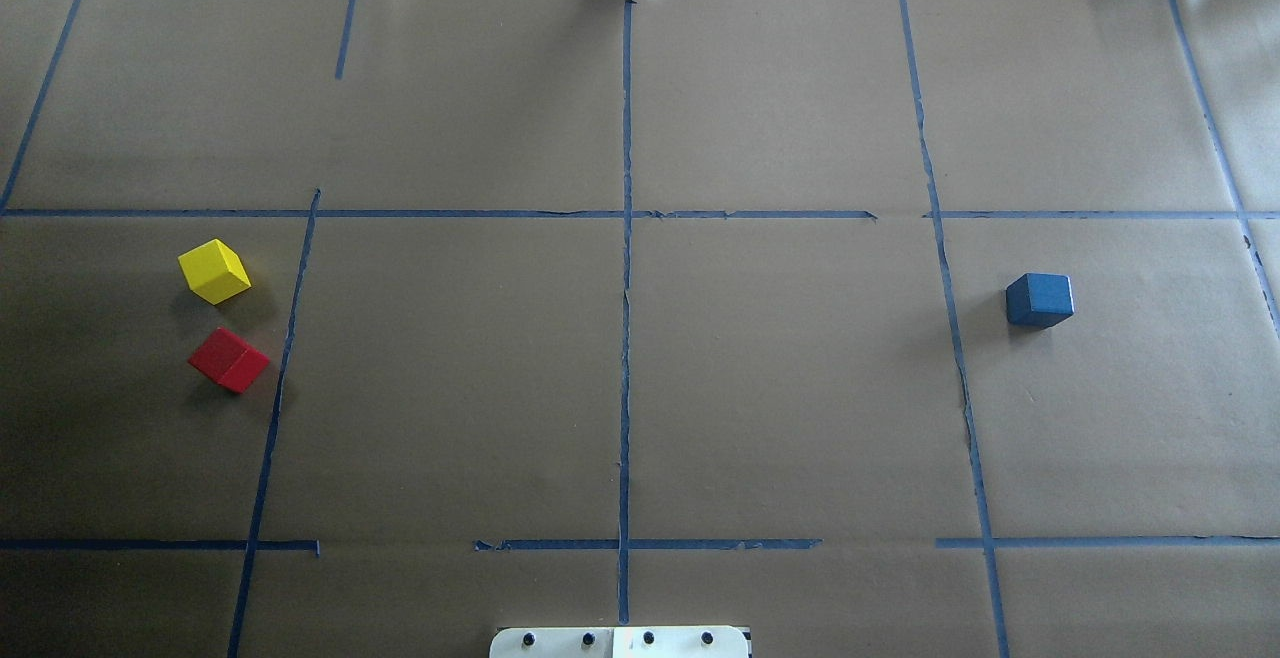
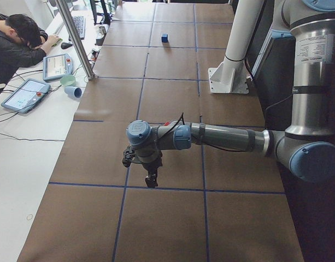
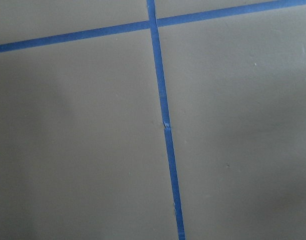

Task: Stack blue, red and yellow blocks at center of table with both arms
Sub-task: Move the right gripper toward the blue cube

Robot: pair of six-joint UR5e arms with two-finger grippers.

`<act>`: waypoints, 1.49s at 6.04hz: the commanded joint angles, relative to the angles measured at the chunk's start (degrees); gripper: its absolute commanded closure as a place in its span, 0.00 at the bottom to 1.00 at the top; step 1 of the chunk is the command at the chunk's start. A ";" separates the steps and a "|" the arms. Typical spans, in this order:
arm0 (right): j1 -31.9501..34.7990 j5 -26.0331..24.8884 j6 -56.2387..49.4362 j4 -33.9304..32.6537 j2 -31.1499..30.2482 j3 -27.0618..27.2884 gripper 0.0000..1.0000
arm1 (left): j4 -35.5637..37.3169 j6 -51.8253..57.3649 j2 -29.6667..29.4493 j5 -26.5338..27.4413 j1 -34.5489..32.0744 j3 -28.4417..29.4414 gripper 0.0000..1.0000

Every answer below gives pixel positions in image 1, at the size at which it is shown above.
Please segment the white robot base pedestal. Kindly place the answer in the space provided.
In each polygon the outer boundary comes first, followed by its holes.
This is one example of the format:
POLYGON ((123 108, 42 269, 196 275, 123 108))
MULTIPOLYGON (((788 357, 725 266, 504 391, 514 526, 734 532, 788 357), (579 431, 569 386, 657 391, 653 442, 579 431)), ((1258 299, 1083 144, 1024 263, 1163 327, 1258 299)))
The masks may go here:
POLYGON ((751 657, 748 629, 730 625, 508 627, 490 657, 751 657))

